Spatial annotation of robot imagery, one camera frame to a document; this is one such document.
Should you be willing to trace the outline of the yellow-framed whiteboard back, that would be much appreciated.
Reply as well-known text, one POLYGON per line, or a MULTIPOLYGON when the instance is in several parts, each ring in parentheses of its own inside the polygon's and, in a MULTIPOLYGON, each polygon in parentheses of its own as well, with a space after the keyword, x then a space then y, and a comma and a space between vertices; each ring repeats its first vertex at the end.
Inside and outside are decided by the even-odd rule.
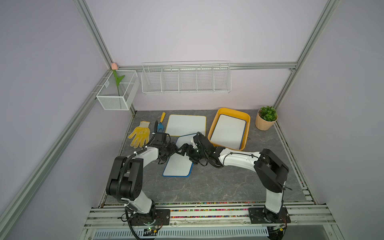
POLYGON ((170 115, 165 132, 171 137, 196 134, 206 135, 207 117, 194 115, 170 115))

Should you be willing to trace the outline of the blue-framed whiteboard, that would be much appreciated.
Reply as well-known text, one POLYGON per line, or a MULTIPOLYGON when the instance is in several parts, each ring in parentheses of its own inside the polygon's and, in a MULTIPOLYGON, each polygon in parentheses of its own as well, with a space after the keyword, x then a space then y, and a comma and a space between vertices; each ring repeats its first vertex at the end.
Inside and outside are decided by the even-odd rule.
POLYGON ((211 136, 211 142, 222 147, 240 150, 243 145, 246 123, 245 120, 239 118, 220 115, 211 136))
MULTIPOLYGON (((196 133, 180 136, 176 141, 176 146, 178 148, 182 147, 183 144, 192 144, 193 136, 196 133)), ((167 162, 167 165, 163 172, 163 177, 181 177, 186 178, 190 175, 193 167, 193 162, 189 160, 187 155, 181 156, 179 154, 174 154, 170 157, 167 162)))

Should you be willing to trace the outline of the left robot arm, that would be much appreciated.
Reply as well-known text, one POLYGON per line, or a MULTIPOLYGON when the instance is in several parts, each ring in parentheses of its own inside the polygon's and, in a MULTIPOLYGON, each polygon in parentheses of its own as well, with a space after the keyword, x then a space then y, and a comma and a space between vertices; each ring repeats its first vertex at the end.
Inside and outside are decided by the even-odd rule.
POLYGON ((130 156, 116 157, 107 181, 107 195, 134 214, 148 215, 153 212, 154 202, 142 190, 144 167, 156 160, 169 159, 177 150, 169 134, 157 132, 149 144, 130 156))

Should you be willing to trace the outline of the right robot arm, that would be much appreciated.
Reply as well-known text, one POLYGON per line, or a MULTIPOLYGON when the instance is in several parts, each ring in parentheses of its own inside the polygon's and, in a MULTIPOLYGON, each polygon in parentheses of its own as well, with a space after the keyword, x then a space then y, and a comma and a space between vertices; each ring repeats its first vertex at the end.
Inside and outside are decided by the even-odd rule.
POLYGON ((193 136, 190 144, 183 144, 179 151, 194 164, 204 160, 215 168, 232 166, 255 172, 266 188, 265 218, 271 222, 281 214, 289 167, 273 151, 243 152, 216 147, 200 132, 193 136))

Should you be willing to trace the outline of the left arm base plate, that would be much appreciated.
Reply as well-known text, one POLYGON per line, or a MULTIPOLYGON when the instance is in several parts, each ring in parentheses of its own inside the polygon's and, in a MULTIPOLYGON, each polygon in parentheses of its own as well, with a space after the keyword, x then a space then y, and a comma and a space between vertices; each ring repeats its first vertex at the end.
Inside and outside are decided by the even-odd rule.
POLYGON ((134 214, 130 223, 132 226, 168 226, 170 220, 170 209, 156 209, 148 214, 134 214))

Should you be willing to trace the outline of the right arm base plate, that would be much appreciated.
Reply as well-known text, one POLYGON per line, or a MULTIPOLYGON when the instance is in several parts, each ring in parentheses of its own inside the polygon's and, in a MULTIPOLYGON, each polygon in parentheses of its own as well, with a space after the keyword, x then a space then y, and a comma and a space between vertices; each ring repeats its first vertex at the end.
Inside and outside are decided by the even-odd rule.
POLYGON ((249 218, 252 224, 288 224, 291 219, 286 207, 282 207, 279 213, 274 213, 267 208, 249 208, 249 218))

